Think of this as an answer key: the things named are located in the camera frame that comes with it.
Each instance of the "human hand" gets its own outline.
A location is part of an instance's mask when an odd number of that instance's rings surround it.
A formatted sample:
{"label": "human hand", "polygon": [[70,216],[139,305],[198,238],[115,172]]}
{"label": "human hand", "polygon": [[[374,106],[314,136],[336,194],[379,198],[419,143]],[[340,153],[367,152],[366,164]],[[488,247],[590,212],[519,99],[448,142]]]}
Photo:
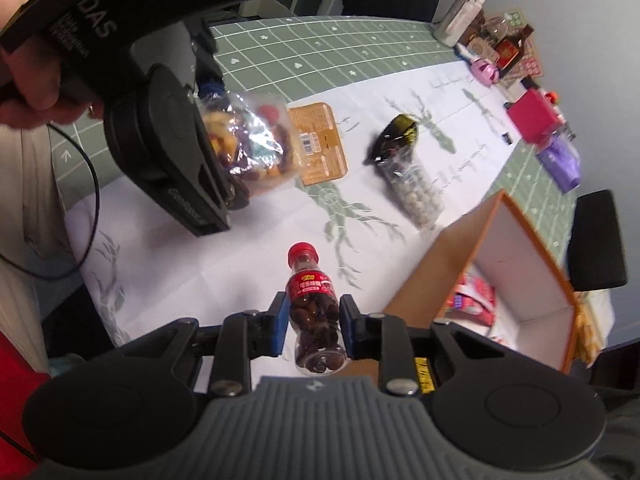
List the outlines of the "human hand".
{"label": "human hand", "polygon": [[[25,0],[0,0],[0,28]],[[0,48],[0,60],[11,72],[24,101],[0,102],[0,124],[35,128],[54,121],[69,124],[82,115],[87,104],[60,97],[60,58],[39,38],[27,40],[14,53]]]}

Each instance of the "purple bag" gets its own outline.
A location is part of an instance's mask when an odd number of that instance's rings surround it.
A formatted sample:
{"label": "purple bag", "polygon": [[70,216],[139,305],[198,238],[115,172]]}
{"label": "purple bag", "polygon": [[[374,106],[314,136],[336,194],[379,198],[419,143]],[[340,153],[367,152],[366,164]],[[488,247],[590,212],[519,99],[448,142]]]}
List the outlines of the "purple bag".
{"label": "purple bag", "polygon": [[580,185],[580,158],[565,137],[554,136],[536,156],[563,194]]}

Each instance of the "cardboard box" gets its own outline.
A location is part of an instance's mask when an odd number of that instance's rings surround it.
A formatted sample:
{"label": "cardboard box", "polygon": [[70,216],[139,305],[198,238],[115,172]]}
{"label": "cardboard box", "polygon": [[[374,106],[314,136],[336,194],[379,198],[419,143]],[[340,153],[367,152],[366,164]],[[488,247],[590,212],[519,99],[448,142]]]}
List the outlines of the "cardboard box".
{"label": "cardboard box", "polygon": [[[496,288],[497,317],[516,350],[568,372],[574,356],[574,292],[513,200],[501,190],[444,229],[385,312],[428,328],[464,272],[474,268]],[[342,374],[377,377],[376,362]]]}

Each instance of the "red candy wrapper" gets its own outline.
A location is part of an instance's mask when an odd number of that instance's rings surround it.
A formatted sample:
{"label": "red candy wrapper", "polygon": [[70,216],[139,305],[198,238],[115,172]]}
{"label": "red candy wrapper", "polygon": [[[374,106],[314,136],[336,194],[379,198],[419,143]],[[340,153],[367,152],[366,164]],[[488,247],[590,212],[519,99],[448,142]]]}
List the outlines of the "red candy wrapper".
{"label": "red candy wrapper", "polygon": [[495,320],[495,287],[482,278],[463,274],[447,307],[472,316],[478,323],[491,327]]}

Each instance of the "barcode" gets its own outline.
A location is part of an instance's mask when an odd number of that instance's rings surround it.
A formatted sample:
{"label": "barcode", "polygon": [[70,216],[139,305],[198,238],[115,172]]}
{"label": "barcode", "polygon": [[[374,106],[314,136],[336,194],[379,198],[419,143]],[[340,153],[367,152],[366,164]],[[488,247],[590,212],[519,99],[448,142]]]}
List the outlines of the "barcode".
{"label": "barcode", "polygon": [[302,139],[302,145],[305,148],[305,153],[307,155],[313,155],[314,147],[311,145],[311,137],[309,134],[300,134],[300,139]]}
{"label": "barcode", "polygon": [[314,146],[314,153],[320,153],[322,151],[322,148],[320,147],[320,141],[318,140],[318,134],[316,134],[315,132],[311,132],[311,143]]}

